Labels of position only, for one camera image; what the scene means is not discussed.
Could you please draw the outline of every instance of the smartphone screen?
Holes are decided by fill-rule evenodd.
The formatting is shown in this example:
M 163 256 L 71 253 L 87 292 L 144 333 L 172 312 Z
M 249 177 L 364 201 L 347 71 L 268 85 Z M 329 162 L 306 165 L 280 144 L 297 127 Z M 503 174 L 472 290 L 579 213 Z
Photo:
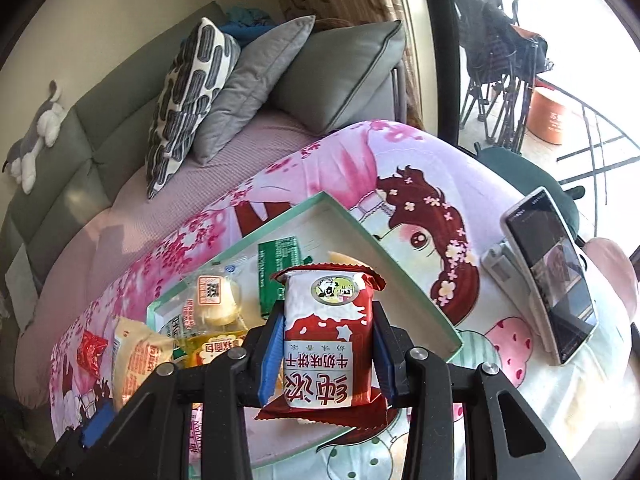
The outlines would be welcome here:
M 565 363 L 596 325 L 596 315 L 574 245 L 545 192 L 506 219 L 546 307 Z

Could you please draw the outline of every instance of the plush toy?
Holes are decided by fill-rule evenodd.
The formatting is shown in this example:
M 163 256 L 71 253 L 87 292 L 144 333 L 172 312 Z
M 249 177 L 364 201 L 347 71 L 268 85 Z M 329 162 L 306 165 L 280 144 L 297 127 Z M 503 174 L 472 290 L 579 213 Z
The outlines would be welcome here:
M 58 104 L 60 88 L 55 81 L 49 83 L 49 99 L 43 102 L 36 111 L 29 129 L 23 138 L 16 140 L 9 148 L 6 160 L 2 166 L 9 166 L 9 172 L 22 190 L 29 194 L 36 182 L 36 157 L 44 144 L 53 146 L 60 132 L 60 123 L 65 116 L 65 110 Z

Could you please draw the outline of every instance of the silver bolt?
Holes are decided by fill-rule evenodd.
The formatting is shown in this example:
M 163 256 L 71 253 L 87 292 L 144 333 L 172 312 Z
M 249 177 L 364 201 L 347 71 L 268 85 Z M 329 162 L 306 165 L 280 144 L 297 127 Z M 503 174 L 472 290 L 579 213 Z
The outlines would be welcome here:
M 229 359 L 242 359 L 246 356 L 246 350 L 241 346 L 234 346 L 226 352 L 226 355 Z
M 156 374 L 162 377 L 167 377 L 174 373 L 174 368 L 174 365 L 172 365 L 171 363 L 161 363 L 156 368 Z
M 487 375 L 497 375 L 500 367 L 496 363 L 482 363 L 482 371 Z
M 422 348 L 421 346 L 414 346 L 409 350 L 409 355 L 415 359 L 416 361 L 424 361 L 427 357 L 429 357 L 429 352 L 427 352 L 426 348 Z

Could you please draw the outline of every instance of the cow logo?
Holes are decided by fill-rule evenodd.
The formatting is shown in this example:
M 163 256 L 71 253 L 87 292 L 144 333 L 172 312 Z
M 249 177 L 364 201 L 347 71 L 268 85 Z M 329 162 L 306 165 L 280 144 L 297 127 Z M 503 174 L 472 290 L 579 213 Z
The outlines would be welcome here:
M 346 276 L 325 276 L 311 285 L 311 295 L 316 301 L 329 306 L 351 303 L 359 293 L 353 280 Z

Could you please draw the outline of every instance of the white star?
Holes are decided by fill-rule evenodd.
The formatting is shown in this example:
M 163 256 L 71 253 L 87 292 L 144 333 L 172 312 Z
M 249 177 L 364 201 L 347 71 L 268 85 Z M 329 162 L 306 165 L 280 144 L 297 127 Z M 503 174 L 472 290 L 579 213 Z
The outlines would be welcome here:
M 338 329 L 338 339 L 348 341 L 351 338 L 351 334 L 353 334 L 353 332 L 348 325 L 337 326 L 336 328 Z

